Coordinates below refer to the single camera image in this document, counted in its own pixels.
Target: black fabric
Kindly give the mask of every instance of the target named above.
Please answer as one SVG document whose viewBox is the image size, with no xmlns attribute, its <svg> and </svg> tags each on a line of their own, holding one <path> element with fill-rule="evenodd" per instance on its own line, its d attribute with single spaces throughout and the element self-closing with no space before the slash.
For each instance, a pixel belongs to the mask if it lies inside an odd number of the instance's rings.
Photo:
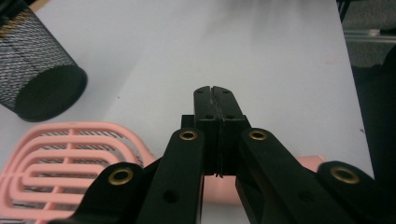
<svg viewBox="0 0 396 224">
<path fill-rule="evenodd" d="M 396 188 L 396 47 L 383 65 L 352 66 L 375 180 Z"/>
</svg>

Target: pink slotted plastic object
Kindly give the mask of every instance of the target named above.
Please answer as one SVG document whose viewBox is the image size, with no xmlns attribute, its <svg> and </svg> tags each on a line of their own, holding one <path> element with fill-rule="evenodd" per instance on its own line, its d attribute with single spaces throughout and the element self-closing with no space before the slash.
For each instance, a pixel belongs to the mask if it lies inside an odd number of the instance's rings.
<svg viewBox="0 0 396 224">
<path fill-rule="evenodd" d="M 143 166 L 154 160 L 143 141 L 118 124 L 38 125 L 18 143 L 0 175 L 0 215 L 35 223 L 69 217 L 108 165 L 128 161 Z"/>
</svg>

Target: pink object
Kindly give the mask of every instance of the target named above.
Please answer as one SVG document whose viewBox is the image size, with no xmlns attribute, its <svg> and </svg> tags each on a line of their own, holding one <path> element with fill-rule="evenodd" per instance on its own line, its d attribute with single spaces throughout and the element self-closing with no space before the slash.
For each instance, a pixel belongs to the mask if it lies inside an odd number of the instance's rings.
<svg viewBox="0 0 396 224">
<path fill-rule="evenodd" d="M 316 171 L 324 158 L 297 160 Z M 36 224 L 69 217 L 92 181 L 108 165 L 120 161 L 147 166 L 155 158 L 136 134 L 115 123 L 35 126 L 18 143 L 0 174 L 0 215 Z M 205 201 L 240 204 L 234 182 L 233 176 L 206 176 Z"/>
</svg>

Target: wire mesh basket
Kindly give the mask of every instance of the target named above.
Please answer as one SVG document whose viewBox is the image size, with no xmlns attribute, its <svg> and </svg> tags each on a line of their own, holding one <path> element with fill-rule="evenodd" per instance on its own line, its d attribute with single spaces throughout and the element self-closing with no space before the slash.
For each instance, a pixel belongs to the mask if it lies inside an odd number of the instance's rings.
<svg viewBox="0 0 396 224">
<path fill-rule="evenodd" d="M 0 0 L 0 104 L 22 119 L 51 119 L 87 84 L 85 72 L 22 1 Z"/>
</svg>

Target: table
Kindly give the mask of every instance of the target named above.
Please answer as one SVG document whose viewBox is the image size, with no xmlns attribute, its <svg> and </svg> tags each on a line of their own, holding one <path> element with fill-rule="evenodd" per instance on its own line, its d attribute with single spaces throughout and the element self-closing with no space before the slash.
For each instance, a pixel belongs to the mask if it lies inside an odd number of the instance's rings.
<svg viewBox="0 0 396 224">
<path fill-rule="evenodd" d="M 78 102 L 46 122 L 117 122 L 161 157 L 193 113 L 192 92 L 221 86 L 294 156 L 373 175 L 333 0 L 51 0 L 36 14 L 89 76 Z M 3 167 L 35 124 L 4 107 L 0 122 Z M 206 204 L 203 223 L 221 222 L 247 218 L 240 206 Z"/>
</svg>

